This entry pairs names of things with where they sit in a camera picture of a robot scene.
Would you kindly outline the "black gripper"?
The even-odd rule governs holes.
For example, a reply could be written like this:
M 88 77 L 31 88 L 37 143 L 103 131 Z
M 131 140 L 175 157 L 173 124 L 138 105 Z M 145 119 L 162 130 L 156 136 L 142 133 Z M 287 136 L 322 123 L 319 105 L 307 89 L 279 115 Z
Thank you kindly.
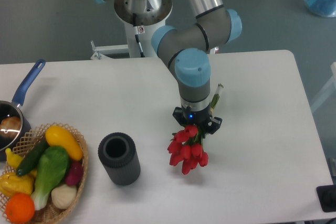
M 213 135 L 220 129 L 223 119 L 219 117 L 211 117 L 211 107 L 207 106 L 200 111 L 192 111 L 187 108 L 175 107 L 173 111 L 173 117 L 180 126 L 186 126 L 190 124 L 202 125 L 202 137 L 207 135 Z

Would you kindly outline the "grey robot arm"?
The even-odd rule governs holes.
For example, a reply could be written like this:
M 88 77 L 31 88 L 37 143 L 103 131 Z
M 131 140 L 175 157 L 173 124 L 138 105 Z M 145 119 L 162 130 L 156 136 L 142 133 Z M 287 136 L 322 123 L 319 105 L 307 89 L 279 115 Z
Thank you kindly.
M 95 0 L 104 3 L 109 0 Z M 181 126 L 194 125 L 197 138 L 215 133 L 222 119 L 212 115 L 208 53 L 236 39 L 242 21 L 222 0 L 190 0 L 195 24 L 176 30 L 166 24 L 172 0 L 112 0 L 123 22 L 131 58 L 158 57 L 178 83 L 181 105 L 174 118 Z

